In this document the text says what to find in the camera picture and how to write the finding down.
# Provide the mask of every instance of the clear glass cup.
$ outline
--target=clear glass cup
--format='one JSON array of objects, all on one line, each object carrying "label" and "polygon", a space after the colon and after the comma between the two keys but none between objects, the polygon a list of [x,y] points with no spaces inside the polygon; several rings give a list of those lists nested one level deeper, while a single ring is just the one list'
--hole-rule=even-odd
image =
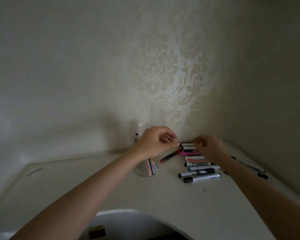
[{"label": "clear glass cup", "polygon": [[[144,131],[148,128],[151,128],[151,126],[139,125],[133,129],[132,135],[134,138],[134,143],[138,142],[139,138],[142,136]],[[141,177],[150,177],[150,176],[154,175],[157,170],[157,167],[156,167],[154,161],[157,161],[157,157],[148,158],[148,159],[138,163],[134,169],[134,172],[136,173],[136,175],[139,175]]]}]

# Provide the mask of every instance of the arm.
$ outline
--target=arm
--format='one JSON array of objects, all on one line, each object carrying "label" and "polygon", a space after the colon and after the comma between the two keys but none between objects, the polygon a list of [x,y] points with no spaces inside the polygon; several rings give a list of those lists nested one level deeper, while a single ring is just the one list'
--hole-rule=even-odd
[{"label": "arm", "polygon": [[130,150],[45,208],[11,240],[77,240],[122,178],[137,163],[179,146],[175,139],[168,127],[147,129]]},{"label": "arm", "polygon": [[199,136],[194,143],[231,176],[276,239],[300,239],[300,205],[233,160],[215,136]]}]

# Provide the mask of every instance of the white tabletop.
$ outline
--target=white tabletop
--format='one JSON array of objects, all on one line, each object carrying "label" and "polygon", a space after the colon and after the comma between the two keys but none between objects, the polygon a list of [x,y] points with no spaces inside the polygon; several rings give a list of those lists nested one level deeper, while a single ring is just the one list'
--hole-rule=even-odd
[{"label": "white tabletop", "polygon": [[[105,155],[27,165],[0,199],[0,231],[17,231],[116,157]],[[178,177],[178,173],[187,171],[184,162],[184,157],[176,156],[158,163],[158,171],[151,177],[140,177],[131,171],[110,194],[101,211],[136,209],[193,239],[274,239],[228,175],[221,172],[219,178],[185,184]],[[28,177],[36,168],[43,170]]]}]

